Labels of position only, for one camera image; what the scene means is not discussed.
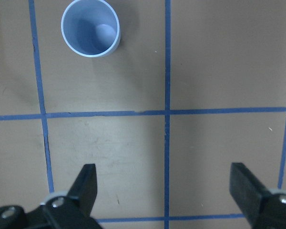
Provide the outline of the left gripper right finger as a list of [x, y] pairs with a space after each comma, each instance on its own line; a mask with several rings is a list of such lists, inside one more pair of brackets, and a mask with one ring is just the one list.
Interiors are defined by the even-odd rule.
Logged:
[[286, 229], [286, 190], [267, 188], [243, 163], [230, 166], [229, 192], [253, 229]]

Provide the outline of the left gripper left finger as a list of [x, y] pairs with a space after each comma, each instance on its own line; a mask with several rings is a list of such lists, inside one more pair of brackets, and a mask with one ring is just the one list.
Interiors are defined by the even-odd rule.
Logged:
[[0, 207], [0, 229], [101, 229], [90, 216], [97, 196], [95, 164], [85, 164], [66, 195], [50, 196], [31, 212]]

